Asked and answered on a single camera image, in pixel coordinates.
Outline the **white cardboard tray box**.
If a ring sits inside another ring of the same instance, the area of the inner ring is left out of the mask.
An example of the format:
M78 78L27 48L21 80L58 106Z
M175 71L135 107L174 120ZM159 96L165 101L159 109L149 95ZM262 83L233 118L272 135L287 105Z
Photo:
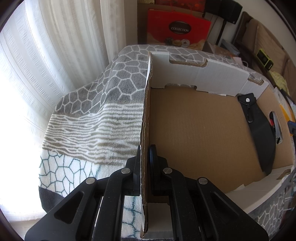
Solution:
M282 131L272 172L262 172L239 95L253 93ZM173 237L170 207L149 202L149 147L185 177L207 178L248 215L283 187L295 167L295 145L276 90L264 79L223 62L187 63L149 52L140 138L142 238Z

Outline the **green black portable device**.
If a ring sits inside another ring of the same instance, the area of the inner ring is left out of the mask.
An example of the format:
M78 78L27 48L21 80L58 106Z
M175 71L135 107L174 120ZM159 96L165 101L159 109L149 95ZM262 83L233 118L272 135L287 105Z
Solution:
M258 60L262 63L264 69L266 70L270 70L273 65L274 62L272 61L272 59L266 54L266 52L264 51L264 49L260 48L256 54Z

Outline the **cream curtain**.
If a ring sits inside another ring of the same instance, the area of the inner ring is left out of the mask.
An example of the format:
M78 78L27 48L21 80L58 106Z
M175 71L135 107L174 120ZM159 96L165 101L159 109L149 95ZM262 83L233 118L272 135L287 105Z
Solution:
M137 1L22 1L1 30L1 211L44 215L42 142L61 97L137 42Z

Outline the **cardboard box of clutter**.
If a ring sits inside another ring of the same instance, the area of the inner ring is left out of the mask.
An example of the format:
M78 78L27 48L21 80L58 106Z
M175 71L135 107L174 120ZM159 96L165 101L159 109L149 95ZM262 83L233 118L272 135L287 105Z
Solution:
M240 51L233 44L227 42L224 39L222 40L220 46L213 45L206 41L202 51L214 55L219 55L227 59L238 57L240 55Z

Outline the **brown sofa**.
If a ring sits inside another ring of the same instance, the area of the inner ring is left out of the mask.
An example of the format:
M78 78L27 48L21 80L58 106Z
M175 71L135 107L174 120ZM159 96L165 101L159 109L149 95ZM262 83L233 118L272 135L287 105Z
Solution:
M232 44L240 51L240 57L248 63L249 68L265 76L273 85L275 81L271 72L279 73L287 82L289 95L295 98L295 65L273 33L260 21L244 11ZM259 49L263 49L273 61L271 70L265 70L257 58Z

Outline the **patterned grey white blanket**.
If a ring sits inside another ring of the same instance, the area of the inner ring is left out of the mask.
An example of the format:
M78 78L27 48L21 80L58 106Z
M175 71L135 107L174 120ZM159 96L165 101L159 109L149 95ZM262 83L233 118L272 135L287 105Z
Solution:
M104 178L135 155L140 142L148 53L168 52L171 60L231 59L161 45L125 47L97 80L66 94L55 107L45 133L39 196L50 211L88 177Z

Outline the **yellow checked cloth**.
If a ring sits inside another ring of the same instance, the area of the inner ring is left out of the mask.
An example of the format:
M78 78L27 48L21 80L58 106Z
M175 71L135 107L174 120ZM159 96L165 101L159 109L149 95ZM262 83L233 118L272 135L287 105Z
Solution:
M278 87L278 89L279 90L283 89L285 92L289 93L287 81L284 79L284 77L276 71L270 71L270 74L276 86Z

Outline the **black fabric pouch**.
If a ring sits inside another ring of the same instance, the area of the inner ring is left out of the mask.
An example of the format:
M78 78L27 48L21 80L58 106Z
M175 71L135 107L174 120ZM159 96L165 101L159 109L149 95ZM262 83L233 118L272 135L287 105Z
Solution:
M276 152L275 132L268 118L257 104L253 93L237 97L255 144L260 168L265 175L273 169Z

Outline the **yellow white passport drive box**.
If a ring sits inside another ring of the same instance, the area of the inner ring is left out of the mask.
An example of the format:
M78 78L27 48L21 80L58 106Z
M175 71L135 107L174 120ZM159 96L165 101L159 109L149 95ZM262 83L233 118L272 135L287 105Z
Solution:
M290 108L290 106L288 104L280 103L280 109L285 117L286 122L294 121L294 115L293 115L292 109Z

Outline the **red collection gift bag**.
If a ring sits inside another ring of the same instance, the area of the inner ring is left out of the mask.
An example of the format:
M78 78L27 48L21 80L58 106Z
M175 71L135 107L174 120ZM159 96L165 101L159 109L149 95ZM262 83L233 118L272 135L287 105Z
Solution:
M202 50L211 22L177 11L149 9L147 43Z

